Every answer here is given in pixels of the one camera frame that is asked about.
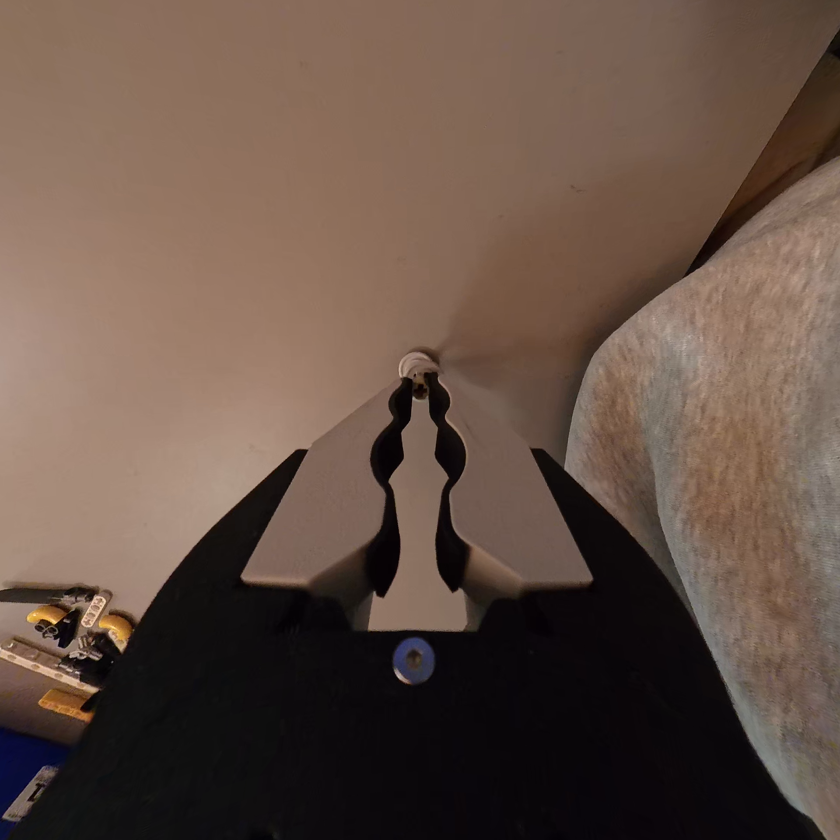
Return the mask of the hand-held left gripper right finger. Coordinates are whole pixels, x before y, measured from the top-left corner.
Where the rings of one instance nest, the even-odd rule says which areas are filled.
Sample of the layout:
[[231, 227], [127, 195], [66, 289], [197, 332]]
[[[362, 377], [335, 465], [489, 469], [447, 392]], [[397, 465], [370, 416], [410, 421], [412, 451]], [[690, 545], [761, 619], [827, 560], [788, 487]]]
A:
[[529, 445], [439, 373], [426, 373], [434, 455], [446, 474], [435, 550], [440, 577], [462, 592], [465, 630], [499, 600], [577, 591], [590, 571]]

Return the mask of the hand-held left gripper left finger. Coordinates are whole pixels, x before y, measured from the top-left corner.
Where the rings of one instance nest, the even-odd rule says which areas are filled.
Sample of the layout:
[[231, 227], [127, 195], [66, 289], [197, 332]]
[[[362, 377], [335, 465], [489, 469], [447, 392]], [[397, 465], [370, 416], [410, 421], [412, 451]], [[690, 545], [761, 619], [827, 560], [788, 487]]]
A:
[[403, 462], [412, 383], [395, 381], [315, 441], [241, 574], [247, 585], [338, 603], [368, 628], [391, 587], [401, 540], [391, 478]]

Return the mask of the black lego axle with discs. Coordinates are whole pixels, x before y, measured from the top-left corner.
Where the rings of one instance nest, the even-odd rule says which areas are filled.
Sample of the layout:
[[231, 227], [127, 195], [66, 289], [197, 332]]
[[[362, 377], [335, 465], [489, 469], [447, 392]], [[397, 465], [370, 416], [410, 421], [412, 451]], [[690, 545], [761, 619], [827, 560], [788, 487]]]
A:
[[400, 378], [411, 382], [413, 399], [421, 402], [428, 397], [430, 377], [437, 376], [440, 368], [431, 354], [413, 350], [401, 358], [397, 371]]

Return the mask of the person's grey sweatshirt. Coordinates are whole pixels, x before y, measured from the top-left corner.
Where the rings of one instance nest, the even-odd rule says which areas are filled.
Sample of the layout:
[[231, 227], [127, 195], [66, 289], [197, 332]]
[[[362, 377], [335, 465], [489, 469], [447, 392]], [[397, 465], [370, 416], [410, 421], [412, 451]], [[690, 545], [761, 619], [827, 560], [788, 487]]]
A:
[[839, 162], [594, 354], [565, 470], [693, 613], [752, 746], [826, 838], [839, 802]]

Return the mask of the blue plastic bin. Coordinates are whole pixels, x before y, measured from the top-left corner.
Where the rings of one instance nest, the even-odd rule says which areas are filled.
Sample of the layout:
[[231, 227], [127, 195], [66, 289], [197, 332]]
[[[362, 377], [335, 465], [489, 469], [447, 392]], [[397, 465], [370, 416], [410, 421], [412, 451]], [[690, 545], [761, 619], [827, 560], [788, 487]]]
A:
[[1, 729], [1, 838], [8, 839], [67, 761], [70, 748]]

